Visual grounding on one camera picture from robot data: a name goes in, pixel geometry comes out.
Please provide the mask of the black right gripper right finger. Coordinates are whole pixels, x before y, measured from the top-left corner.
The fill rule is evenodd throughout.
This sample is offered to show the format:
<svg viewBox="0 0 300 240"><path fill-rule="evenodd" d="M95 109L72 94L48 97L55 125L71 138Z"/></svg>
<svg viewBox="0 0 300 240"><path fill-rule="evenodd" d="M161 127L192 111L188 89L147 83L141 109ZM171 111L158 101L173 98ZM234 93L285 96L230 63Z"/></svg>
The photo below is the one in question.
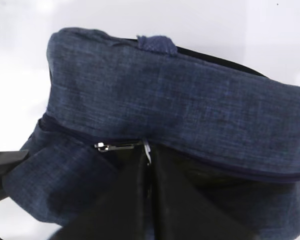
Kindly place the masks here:
<svg viewBox="0 0 300 240"><path fill-rule="evenodd" d="M257 234L202 196L171 155L151 146L152 212L156 240L256 240Z"/></svg>

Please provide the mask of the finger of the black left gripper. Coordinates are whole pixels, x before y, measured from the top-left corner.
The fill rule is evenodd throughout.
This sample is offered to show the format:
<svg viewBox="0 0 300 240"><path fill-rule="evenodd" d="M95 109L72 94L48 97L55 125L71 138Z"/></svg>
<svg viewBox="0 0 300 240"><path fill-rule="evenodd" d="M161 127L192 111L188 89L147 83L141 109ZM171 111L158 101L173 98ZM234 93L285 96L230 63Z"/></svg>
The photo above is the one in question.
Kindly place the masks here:
<svg viewBox="0 0 300 240"><path fill-rule="evenodd" d="M0 201L7 198L7 194L3 189L2 179L16 166L27 159L29 151L0 151Z"/></svg>

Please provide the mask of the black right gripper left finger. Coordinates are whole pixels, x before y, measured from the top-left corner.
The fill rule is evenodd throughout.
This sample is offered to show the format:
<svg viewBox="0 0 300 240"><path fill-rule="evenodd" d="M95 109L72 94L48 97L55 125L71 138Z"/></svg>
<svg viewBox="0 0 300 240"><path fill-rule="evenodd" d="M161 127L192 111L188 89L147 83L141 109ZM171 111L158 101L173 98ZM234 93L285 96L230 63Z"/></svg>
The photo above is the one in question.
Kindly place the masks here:
<svg viewBox="0 0 300 240"><path fill-rule="evenodd" d="M127 166L105 196L58 230L54 240L144 240L147 236L149 154L132 151Z"/></svg>

